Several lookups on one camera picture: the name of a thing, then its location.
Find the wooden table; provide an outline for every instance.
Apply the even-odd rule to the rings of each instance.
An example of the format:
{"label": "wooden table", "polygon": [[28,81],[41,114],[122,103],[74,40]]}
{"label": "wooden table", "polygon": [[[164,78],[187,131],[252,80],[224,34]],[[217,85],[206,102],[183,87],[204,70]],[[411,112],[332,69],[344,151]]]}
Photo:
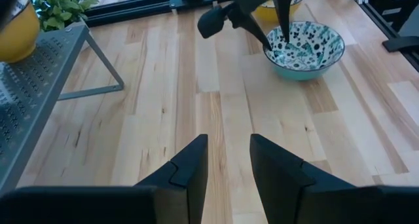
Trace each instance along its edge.
{"label": "wooden table", "polygon": [[[124,92],[58,102],[20,185],[133,185],[209,134],[203,223],[264,223],[249,157],[259,133],[355,185],[419,185],[419,74],[353,0],[304,0],[346,52],[324,77],[279,78],[244,30],[201,38],[205,10],[94,28]],[[262,24],[265,31],[272,25]],[[89,50],[65,88],[110,82]]]}

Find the gray metal rack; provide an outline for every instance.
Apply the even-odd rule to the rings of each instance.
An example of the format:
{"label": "gray metal rack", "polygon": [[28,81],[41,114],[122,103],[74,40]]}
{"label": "gray metal rack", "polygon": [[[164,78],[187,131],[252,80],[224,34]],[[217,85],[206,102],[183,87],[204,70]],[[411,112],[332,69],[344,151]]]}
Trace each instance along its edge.
{"label": "gray metal rack", "polygon": [[[60,95],[85,41],[118,84]],[[0,63],[0,195],[15,188],[58,100],[124,88],[86,26],[41,33],[36,45],[21,62]]]}

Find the patterned bowl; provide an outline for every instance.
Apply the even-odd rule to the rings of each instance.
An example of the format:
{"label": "patterned bowl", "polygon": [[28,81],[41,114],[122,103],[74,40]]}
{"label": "patterned bowl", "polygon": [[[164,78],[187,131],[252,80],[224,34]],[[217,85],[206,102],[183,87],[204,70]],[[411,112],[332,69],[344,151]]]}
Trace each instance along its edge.
{"label": "patterned bowl", "polygon": [[[289,16],[294,15],[295,11],[300,7],[302,0],[292,0],[291,7],[289,8]],[[255,15],[261,20],[267,22],[278,22],[278,16],[276,15],[275,5],[272,0],[267,1],[260,5],[256,11]]]}
{"label": "patterned bowl", "polygon": [[35,50],[39,21],[31,0],[18,0],[0,32],[0,62],[14,63]]}
{"label": "patterned bowl", "polygon": [[285,43],[281,27],[268,35],[272,51],[264,48],[274,69],[284,78],[304,81],[319,77],[345,51],[343,38],[333,29],[315,22],[291,22],[289,43]]}

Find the wood grain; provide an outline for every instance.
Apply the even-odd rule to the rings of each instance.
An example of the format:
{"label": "wood grain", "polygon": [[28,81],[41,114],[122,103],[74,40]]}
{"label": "wood grain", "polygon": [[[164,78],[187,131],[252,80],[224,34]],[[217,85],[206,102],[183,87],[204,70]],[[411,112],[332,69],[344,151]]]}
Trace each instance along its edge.
{"label": "wood grain", "polygon": [[[261,44],[230,22],[203,39],[196,25],[208,9],[92,28],[126,87],[58,102],[18,186],[133,185],[200,133],[209,135],[203,223],[267,223],[252,133],[354,185],[419,185],[419,74],[382,48],[385,35],[353,0],[304,0],[295,13],[346,41],[341,61],[305,83],[277,76]],[[256,19],[265,32],[278,25]],[[64,92],[114,82],[88,48]]]}

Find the perforated metal shelf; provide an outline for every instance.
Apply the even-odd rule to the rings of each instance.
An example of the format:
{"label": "perforated metal shelf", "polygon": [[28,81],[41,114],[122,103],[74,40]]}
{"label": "perforated metal shelf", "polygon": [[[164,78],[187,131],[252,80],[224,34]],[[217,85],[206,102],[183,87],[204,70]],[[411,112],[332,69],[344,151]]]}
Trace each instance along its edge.
{"label": "perforated metal shelf", "polygon": [[87,35],[84,26],[41,33],[30,57],[0,63],[0,195],[20,179]]}

